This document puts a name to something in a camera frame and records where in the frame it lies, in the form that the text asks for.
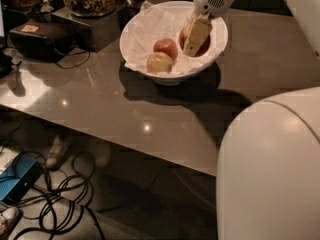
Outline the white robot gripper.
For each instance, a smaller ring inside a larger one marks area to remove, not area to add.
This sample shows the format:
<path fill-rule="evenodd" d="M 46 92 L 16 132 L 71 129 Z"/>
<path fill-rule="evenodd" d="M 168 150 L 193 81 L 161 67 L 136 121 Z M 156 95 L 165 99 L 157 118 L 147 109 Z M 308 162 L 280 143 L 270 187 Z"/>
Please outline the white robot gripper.
<path fill-rule="evenodd" d="M 214 20 L 223 16 L 231 7 L 234 0 L 193 0 L 193 10 L 190 15 L 192 20 L 189 24 L 189 31 L 182 49 L 183 54 L 195 57 L 200 47 L 210 36 Z"/>

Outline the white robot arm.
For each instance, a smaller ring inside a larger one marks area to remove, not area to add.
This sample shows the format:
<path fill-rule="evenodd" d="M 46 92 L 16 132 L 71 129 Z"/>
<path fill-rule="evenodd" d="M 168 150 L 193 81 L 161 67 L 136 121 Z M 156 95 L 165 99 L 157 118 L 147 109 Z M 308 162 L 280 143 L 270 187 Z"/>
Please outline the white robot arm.
<path fill-rule="evenodd" d="M 320 240 L 320 88 L 253 103 L 216 167 L 217 240 Z"/>

